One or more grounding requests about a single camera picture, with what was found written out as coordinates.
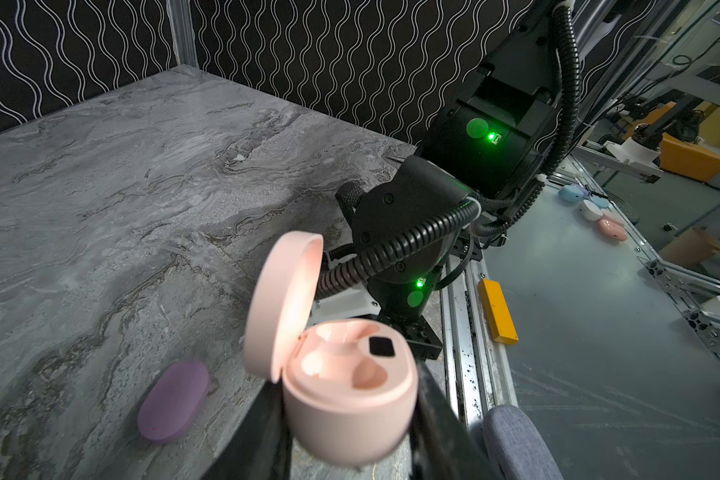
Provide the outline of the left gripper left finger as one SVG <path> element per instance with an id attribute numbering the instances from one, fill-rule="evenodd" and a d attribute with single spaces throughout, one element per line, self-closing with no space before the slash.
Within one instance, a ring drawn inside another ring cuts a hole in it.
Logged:
<path id="1" fill-rule="evenodd" d="M 282 386 L 265 382 L 202 479 L 289 479 L 293 437 Z"/>

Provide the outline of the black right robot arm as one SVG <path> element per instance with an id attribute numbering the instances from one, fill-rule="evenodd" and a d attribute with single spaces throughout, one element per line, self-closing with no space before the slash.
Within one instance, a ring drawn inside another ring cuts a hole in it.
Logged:
<path id="1" fill-rule="evenodd" d="M 467 266 L 533 205 L 574 141 L 580 60 L 570 1 L 538 1 L 438 113 L 394 177 L 335 198 L 352 239 L 323 256 L 316 296 L 364 286 L 376 319 L 434 360 L 442 344 L 423 316 Z"/>

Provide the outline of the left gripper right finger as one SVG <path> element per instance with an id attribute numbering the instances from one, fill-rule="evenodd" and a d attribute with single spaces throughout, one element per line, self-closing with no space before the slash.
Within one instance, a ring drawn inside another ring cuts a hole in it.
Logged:
<path id="1" fill-rule="evenodd" d="M 409 428 L 411 479 L 495 479 L 427 365 L 416 361 L 418 387 Z"/>

